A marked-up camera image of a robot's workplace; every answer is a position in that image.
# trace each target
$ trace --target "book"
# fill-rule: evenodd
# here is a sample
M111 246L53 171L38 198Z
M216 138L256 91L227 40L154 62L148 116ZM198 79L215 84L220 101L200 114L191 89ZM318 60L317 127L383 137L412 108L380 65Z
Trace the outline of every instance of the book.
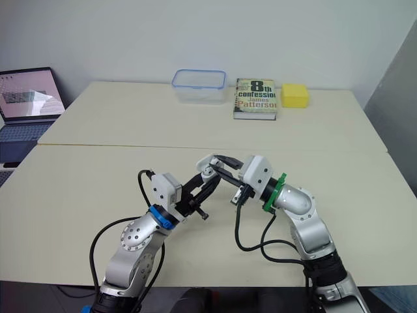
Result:
M274 80L238 78L234 119L276 119L277 98Z

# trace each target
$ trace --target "container lid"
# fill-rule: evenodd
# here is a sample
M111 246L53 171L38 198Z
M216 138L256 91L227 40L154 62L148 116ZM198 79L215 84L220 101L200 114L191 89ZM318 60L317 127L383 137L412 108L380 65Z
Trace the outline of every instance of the container lid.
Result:
M178 70L172 79L175 88L223 89L226 73L222 70Z

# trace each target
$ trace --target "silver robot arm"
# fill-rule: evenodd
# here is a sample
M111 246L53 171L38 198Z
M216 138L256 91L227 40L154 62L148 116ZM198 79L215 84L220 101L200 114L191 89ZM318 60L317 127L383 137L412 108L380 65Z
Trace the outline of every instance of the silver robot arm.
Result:
M218 158L228 165L229 158ZM216 170L230 181L230 177L225 177L228 175L226 171ZM303 188L285 184L285 174L278 180L272 178L272 174L269 161L257 155L241 164L238 176L241 183L251 186L252 198L265 202L265 211L282 209L288 217L298 253L309 267L308 274L318 300L316 311L323 312L324 309L325 312L368 313L369 308L351 274L346 272L332 237L317 213L315 198ZM242 190L240 187L233 197L234 204L244 196Z
M95 299L92 313L131 313L140 311L145 284L152 271L155 255L175 226L188 215L208 215L200 204L220 182L210 167L223 163L213 156L200 161L200 173L182 186L170 173L151 175L152 193L159 204L149 207L142 217L123 229L119 247L110 259L106 277ZM192 190L201 187L195 196Z

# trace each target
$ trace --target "gray panel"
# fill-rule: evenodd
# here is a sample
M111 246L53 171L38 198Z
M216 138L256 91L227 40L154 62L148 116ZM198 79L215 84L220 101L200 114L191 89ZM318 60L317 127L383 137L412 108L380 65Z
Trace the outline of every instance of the gray panel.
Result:
M365 112L417 195L417 21Z

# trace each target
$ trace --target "laptop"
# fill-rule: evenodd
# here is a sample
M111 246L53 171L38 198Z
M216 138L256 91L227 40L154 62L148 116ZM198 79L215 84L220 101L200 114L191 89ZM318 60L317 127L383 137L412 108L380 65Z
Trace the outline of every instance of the laptop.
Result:
M21 162L64 111L50 67L0 72L0 164Z

